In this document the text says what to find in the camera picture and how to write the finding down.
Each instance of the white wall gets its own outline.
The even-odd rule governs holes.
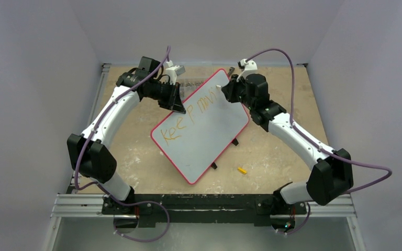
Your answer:
[[[103,62],[138,63],[143,55],[236,64],[269,47],[308,62],[343,0],[70,0]],[[259,64],[287,64],[269,53]]]
[[[0,250],[40,250],[99,73],[69,2],[0,1]]]
[[[308,72],[329,142],[393,169],[353,194],[368,250],[402,250],[402,0],[346,0]],[[382,174],[355,167],[355,185]]]

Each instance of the yellow object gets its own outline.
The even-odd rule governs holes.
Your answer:
[[[242,173],[242,174],[246,174],[246,173],[247,173],[247,171],[244,170],[244,169],[242,169],[241,167],[238,167],[238,171],[240,171],[240,173]]]

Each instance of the tabletop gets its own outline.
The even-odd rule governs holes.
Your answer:
[[[217,69],[223,68],[227,72],[229,66],[185,68],[186,72],[179,78],[207,78]],[[110,67],[98,111],[111,97],[118,76],[129,69],[131,67]],[[259,67],[259,73],[266,77],[271,100],[290,112],[290,68]],[[321,142],[327,143],[303,66],[295,67],[295,82],[295,121]],[[272,193],[290,181],[309,177],[309,168],[293,150],[250,120],[237,136],[239,144],[230,145],[215,161],[218,168],[210,168],[197,183],[190,185],[150,138],[150,131],[169,113],[160,108],[156,100],[144,98],[121,125],[109,149],[118,164],[116,172],[135,189],[135,193]],[[247,174],[240,173],[238,167]],[[81,185],[87,182],[86,178],[80,181]],[[90,186],[80,193],[102,192],[96,186]]]

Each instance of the whiteboard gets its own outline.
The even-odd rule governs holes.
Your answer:
[[[199,180],[249,123],[244,106],[229,103],[217,87],[228,83],[226,71],[217,70],[184,100],[186,114],[170,113],[150,133],[189,184]]]

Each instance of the red border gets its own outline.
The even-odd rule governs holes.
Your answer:
[[[195,92],[197,92],[207,81],[209,81],[213,76],[215,76],[219,71],[223,71],[226,76],[226,70],[224,69],[218,69],[214,74],[212,74],[212,76],[210,76],[208,79],[206,79],[204,81],[204,83],[200,86],[198,86],[198,88],[196,88],[187,98],[184,99],[183,103],[185,103],[193,94],[195,94]],[[232,141],[229,142],[229,144],[224,148],[223,151],[221,151],[221,153],[215,158],[215,160],[209,165],[207,166],[206,170],[198,177],[198,179],[196,179],[196,181],[194,181],[193,183],[190,183],[190,181],[187,180],[186,176],[184,176],[184,174],[181,172],[181,170],[175,165],[175,163],[172,161],[172,159],[170,159],[170,157],[165,153],[165,151],[158,145],[158,143],[156,142],[156,140],[153,138],[153,131],[164,122],[164,120],[166,120],[173,112],[170,112],[163,120],[161,120],[161,122],[159,122],[151,131],[150,131],[150,138],[155,142],[155,145],[157,145],[157,147],[161,150],[161,152],[170,160],[170,162],[173,164],[173,166],[176,168],[176,170],[178,170],[178,172],[180,172],[180,174],[184,177],[184,179],[187,181],[187,183],[189,183],[190,185],[193,185],[195,183],[198,182],[198,180],[201,178],[202,175],[204,175],[206,173],[206,171],[209,169],[209,167],[212,165],[213,162],[215,162],[220,156],[221,154],[227,149],[227,147],[232,143]],[[249,124],[249,116],[247,115],[247,123],[244,125],[244,127],[238,132],[238,134],[234,137],[234,139],[242,132],[242,130],[244,130],[244,128]]]

